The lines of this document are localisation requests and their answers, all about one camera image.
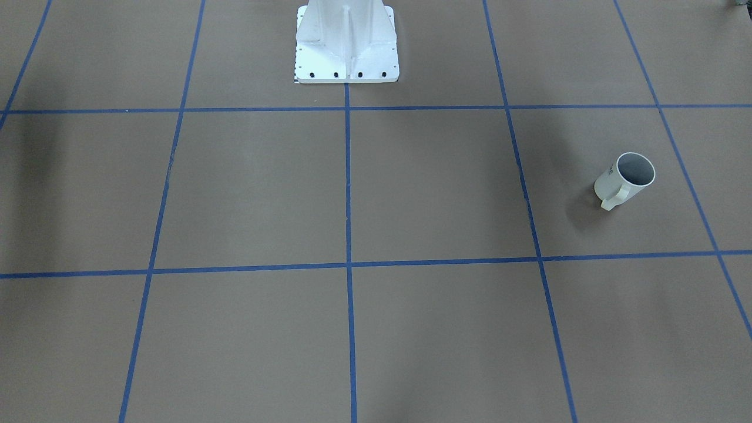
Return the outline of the white plastic mug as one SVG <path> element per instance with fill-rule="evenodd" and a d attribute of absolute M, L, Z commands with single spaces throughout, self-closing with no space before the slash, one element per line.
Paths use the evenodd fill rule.
<path fill-rule="evenodd" d="M 593 189 L 600 207 L 610 211 L 653 184 L 655 177 L 654 165 L 646 156 L 625 152 L 597 177 Z"/>

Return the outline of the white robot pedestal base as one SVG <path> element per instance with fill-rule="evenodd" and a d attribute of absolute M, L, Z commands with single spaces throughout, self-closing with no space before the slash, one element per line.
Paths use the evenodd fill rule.
<path fill-rule="evenodd" d="M 296 12 L 294 82 L 393 83 L 397 25 L 382 1 L 309 1 Z"/>

